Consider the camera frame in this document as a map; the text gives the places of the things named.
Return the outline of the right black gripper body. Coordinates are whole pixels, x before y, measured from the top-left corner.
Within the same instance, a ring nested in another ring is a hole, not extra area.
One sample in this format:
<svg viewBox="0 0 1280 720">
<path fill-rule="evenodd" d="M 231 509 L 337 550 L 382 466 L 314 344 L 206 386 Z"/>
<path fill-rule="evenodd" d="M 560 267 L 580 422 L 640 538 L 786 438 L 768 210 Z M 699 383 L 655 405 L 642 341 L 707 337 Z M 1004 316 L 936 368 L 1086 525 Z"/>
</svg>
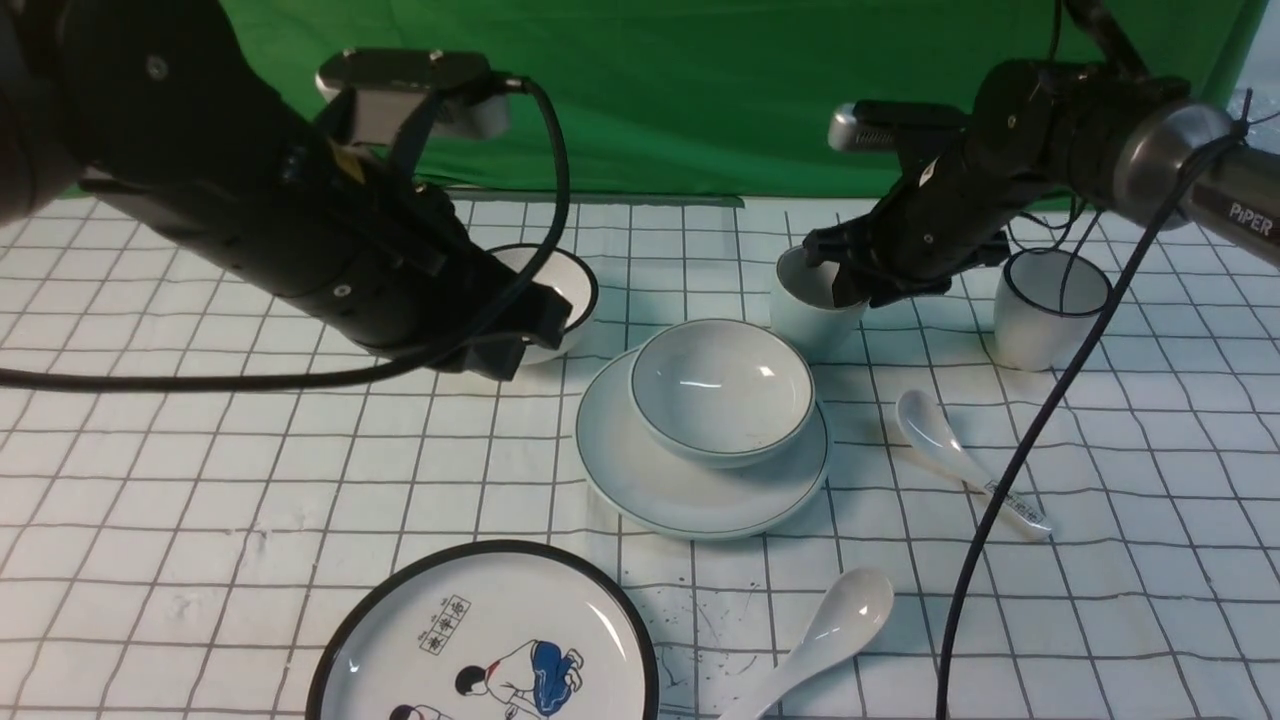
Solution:
<svg viewBox="0 0 1280 720">
<path fill-rule="evenodd" d="M 809 266 L 858 272 L 870 301 L 900 301 L 946 293 L 955 275 L 1007 260 L 1010 217 L 1010 177 L 948 150 L 902 173 L 868 214 L 814 229 L 801 247 Z"/>
</svg>

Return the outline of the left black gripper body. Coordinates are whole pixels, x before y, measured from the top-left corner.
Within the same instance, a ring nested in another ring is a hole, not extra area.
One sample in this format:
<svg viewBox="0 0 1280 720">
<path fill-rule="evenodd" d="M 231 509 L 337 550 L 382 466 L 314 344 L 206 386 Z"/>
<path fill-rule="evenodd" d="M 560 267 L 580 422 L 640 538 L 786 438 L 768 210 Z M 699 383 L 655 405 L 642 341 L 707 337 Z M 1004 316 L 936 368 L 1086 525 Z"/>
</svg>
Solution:
<svg viewBox="0 0 1280 720">
<path fill-rule="evenodd" d="M 225 169 L 225 264 L 242 281 L 399 361 L 520 363 L 531 334 L 517 273 L 468 237 L 447 193 L 328 140 L 237 149 Z"/>
</svg>

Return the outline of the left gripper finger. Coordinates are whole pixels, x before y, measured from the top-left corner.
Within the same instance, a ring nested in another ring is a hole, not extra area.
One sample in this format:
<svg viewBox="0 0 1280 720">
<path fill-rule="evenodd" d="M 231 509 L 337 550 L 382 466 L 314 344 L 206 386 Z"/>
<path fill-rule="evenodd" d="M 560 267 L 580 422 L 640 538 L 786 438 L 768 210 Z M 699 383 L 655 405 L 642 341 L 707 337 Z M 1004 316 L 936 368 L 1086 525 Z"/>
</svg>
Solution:
<svg viewBox="0 0 1280 720">
<path fill-rule="evenodd" d="M 573 338 L 572 315 L 556 288 L 530 284 L 470 341 L 470 372 L 511 380 L 524 366 L 558 356 Z"/>
</svg>

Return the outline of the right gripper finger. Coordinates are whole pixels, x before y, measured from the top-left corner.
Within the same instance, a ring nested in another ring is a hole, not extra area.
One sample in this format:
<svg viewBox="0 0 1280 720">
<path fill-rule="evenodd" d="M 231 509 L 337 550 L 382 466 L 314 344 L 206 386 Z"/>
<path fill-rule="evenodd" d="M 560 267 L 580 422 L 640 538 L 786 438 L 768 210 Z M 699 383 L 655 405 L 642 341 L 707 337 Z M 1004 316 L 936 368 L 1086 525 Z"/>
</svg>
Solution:
<svg viewBox="0 0 1280 720">
<path fill-rule="evenodd" d="M 870 301 L 872 292 L 867 288 L 864 278 L 858 272 L 850 270 L 845 263 L 820 264 L 820 279 L 832 309 L 854 307 Z"/>
</svg>

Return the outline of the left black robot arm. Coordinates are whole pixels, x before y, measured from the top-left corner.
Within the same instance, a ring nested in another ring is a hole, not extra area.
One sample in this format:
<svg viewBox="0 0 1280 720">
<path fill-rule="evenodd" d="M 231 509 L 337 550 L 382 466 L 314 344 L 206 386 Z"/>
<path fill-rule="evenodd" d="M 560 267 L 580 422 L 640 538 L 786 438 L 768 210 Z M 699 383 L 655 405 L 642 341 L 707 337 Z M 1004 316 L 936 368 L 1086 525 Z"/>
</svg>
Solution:
<svg viewBox="0 0 1280 720">
<path fill-rule="evenodd" d="M 480 53 L 349 47 L 317 72 L 325 106 L 293 109 L 248 64 L 218 1 L 3 4 L 3 220 L 77 187 L 321 322 L 380 359 L 293 375 L 93 377 L 3 370 L 12 388 L 220 393 L 361 386 L 428 368 L 508 380 L 557 350 L 570 301 L 535 275 L 570 209 L 570 163 L 545 90 Z M 556 211 L 512 269 L 480 249 L 439 186 L 415 179 L 434 132 L 486 140 L 507 97 L 540 109 Z"/>
</svg>

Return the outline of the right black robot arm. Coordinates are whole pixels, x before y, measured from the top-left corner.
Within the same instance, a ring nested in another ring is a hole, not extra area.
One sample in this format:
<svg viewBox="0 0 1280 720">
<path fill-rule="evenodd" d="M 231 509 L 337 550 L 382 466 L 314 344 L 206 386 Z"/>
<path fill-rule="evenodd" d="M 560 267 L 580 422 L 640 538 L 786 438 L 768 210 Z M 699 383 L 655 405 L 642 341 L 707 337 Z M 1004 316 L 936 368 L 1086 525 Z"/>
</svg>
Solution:
<svg viewBox="0 0 1280 720">
<path fill-rule="evenodd" d="M 968 111 L 884 100 L 835 111 L 833 150 L 895 152 L 901 167 L 868 214 L 803 241 L 805 264 L 836 265 L 837 306 L 942 295 L 955 275 L 1004 264 L 1006 225 L 1057 191 L 1158 231 L 1201 224 L 1277 263 L 1277 156 L 1187 79 L 1153 76 L 1102 3 L 1065 12 L 1101 61 L 1001 61 Z"/>
</svg>

